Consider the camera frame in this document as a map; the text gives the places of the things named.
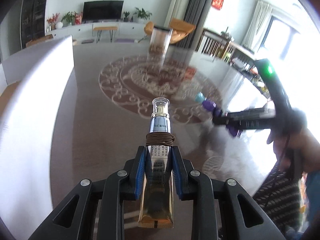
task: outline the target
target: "human hand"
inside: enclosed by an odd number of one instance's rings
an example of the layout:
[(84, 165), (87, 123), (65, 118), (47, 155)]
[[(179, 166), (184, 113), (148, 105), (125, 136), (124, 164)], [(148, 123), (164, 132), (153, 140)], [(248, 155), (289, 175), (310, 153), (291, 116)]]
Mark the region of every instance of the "human hand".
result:
[[(267, 139), (267, 144), (273, 141), (273, 152), (276, 154), (277, 160), (281, 158), (286, 140), (287, 136), (275, 138), (272, 132)], [(300, 133), (290, 134), (288, 148), (300, 150), (304, 172), (320, 170), (320, 143), (308, 129), (303, 129)], [(290, 159), (283, 157), (279, 170), (284, 171), (288, 169), (290, 164)]]

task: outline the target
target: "gold tube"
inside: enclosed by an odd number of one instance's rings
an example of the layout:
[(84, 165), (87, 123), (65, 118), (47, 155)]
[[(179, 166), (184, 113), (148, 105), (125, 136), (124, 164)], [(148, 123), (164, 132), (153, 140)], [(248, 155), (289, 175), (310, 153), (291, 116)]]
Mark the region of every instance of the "gold tube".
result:
[[(169, 100), (155, 98), (150, 132), (171, 132)], [(148, 146), (138, 226), (173, 228), (172, 156), (169, 146)]]

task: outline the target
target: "orange chair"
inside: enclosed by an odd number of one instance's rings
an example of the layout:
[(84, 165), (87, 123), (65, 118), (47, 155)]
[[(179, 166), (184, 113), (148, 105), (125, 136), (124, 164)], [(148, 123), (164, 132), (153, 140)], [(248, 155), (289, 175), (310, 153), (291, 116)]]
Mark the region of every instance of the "orange chair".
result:
[[(146, 35), (151, 35), (153, 31), (153, 22), (148, 22), (144, 27)], [(177, 43), (187, 37), (196, 28), (195, 25), (187, 23), (176, 18), (172, 18), (169, 27), (173, 29), (170, 44)]]

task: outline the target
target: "white curtain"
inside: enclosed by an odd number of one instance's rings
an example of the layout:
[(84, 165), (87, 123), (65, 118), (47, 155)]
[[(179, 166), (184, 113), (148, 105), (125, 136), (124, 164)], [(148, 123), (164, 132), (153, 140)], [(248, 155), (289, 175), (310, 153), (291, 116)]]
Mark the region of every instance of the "white curtain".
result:
[(242, 41), (242, 46), (257, 52), (268, 28), (271, 18), (272, 6), (258, 1), (253, 14), (252, 22)]
[(169, 23), (172, 18), (183, 20), (184, 15), (186, 14), (188, 3), (189, 0), (171, 0), (164, 27), (169, 26)]

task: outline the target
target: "metal screw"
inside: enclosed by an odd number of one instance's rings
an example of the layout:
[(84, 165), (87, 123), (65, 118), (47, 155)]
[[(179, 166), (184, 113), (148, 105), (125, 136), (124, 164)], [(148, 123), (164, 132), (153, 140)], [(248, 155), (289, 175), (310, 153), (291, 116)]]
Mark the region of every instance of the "metal screw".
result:
[(127, 175), (127, 172), (125, 170), (118, 171), (119, 177), (124, 177), (125, 175)]
[(236, 182), (234, 179), (228, 179), (227, 183), (228, 183), (230, 186), (235, 186), (235, 185), (237, 185), (237, 182)]
[(200, 171), (197, 171), (197, 170), (193, 170), (190, 172), (190, 174), (194, 177), (198, 177), (200, 175)]
[(90, 180), (88, 179), (83, 179), (80, 182), (81, 186), (88, 186), (90, 184)]

